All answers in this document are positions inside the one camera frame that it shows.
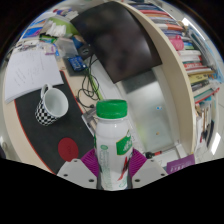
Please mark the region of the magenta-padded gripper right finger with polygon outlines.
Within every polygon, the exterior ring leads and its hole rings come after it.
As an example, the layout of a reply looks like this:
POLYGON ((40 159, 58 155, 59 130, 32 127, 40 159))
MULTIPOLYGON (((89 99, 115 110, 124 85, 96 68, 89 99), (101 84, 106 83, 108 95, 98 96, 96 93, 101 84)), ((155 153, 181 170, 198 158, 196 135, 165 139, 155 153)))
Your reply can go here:
POLYGON ((128 189, 146 186, 167 175, 167 172, 154 159, 147 159, 134 149, 128 162, 128 189))

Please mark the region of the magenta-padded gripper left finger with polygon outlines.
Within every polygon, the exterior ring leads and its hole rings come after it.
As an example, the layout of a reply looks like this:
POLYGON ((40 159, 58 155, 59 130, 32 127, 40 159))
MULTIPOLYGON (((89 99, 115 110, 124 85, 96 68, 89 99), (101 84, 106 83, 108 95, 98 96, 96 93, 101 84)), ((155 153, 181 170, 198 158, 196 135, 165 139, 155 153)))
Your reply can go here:
POLYGON ((65 162, 58 176, 84 188, 99 189, 100 168, 95 150, 88 151, 81 159, 65 162))

